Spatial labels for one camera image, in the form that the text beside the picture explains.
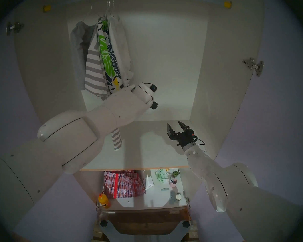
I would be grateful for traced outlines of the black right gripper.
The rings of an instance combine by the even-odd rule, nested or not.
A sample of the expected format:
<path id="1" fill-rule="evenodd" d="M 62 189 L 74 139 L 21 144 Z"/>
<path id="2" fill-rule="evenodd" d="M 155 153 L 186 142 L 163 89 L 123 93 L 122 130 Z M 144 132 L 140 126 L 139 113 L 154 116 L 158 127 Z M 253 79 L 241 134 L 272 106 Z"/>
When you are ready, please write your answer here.
<path id="1" fill-rule="evenodd" d="M 176 133 L 169 123 L 167 123 L 167 135 L 172 141 L 177 141 L 176 146 L 180 146 L 181 148 L 184 148 L 189 143 L 195 143 L 198 140 L 198 137 L 194 134 L 188 134 L 191 133 L 191 129 L 188 125 L 184 124 L 181 121 L 178 121 L 178 124 L 182 128 L 182 133 Z"/>

